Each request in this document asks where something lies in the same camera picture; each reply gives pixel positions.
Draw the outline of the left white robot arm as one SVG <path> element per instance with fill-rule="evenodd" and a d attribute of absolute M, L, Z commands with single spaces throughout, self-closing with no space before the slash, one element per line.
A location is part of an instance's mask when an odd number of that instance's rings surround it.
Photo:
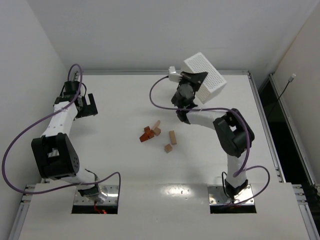
<path fill-rule="evenodd" d="M 98 183 L 98 176 L 81 167 L 80 158 L 69 139 L 75 119 L 98 113 L 93 94 L 88 95 L 88 104 L 79 90 L 81 86 L 78 81 L 64 83 L 62 92 L 54 102 L 48 127 L 41 137 L 32 140 L 31 148 L 43 179 L 74 184 L 82 197 L 101 204 L 106 201 L 108 194 Z"/>

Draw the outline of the long light wood block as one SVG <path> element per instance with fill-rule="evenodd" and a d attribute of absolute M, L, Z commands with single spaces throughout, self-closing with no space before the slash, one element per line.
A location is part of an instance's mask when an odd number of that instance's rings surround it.
<path fill-rule="evenodd" d="M 151 130 L 153 131 L 154 129 L 158 128 L 160 123 L 161 123 L 161 121 L 157 120 L 156 123 L 152 126 Z"/>

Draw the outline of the short light wood block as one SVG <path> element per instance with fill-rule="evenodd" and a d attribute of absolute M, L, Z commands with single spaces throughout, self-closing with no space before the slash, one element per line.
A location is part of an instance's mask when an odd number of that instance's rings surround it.
<path fill-rule="evenodd" d="M 159 136 L 161 134 L 161 129 L 159 127 L 154 128 L 152 131 L 156 136 Z"/>

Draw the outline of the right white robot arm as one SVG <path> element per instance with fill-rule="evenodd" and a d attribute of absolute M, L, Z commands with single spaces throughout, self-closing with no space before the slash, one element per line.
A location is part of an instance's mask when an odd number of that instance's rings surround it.
<path fill-rule="evenodd" d="M 215 130 L 219 143 L 227 155 L 227 175 L 224 193 L 234 199 L 248 185 L 246 163 L 248 152 L 255 135 L 241 113 L 232 108 L 226 112 L 205 111 L 194 103 L 195 94 L 200 90 L 207 72 L 178 74 L 178 87 L 171 99 L 177 107 L 177 117 L 183 123 L 199 125 Z"/>

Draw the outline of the small light wood cube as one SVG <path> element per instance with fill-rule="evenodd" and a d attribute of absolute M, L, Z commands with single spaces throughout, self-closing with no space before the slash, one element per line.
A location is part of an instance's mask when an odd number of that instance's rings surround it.
<path fill-rule="evenodd" d="M 172 147 L 171 144 L 167 144 L 167 145 L 164 146 L 164 151 L 166 153 L 170 153 L 172 150 L 173 150 L 173 147 Z"/>

